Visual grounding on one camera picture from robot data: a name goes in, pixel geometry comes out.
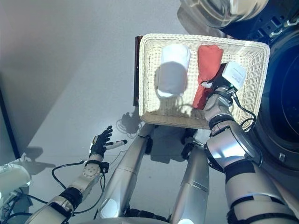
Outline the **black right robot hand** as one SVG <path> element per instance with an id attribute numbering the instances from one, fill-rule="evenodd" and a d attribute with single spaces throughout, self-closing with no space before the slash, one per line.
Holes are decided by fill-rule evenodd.
<path id="1" fill-rule="evenodd" d="M 237 62 L 222 63 L 214 78 L 204 81 L 201 86 L 216 90 L 220 87 L 228 87 L 238 91 L 246 78 L 245 69 Z"/>

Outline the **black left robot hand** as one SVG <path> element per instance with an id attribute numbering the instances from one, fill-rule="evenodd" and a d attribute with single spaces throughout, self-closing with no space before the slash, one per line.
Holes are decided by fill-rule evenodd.
<path id="1" fill-rule="evenodd" d="M 107 150 L 115 149 L 128 143 L 127 140 L 110 141 L 112 133 L 113 127 L 108 126 L 101 134 L 94 136 L 90 145 L 89 160 L 101 162 Z"/>

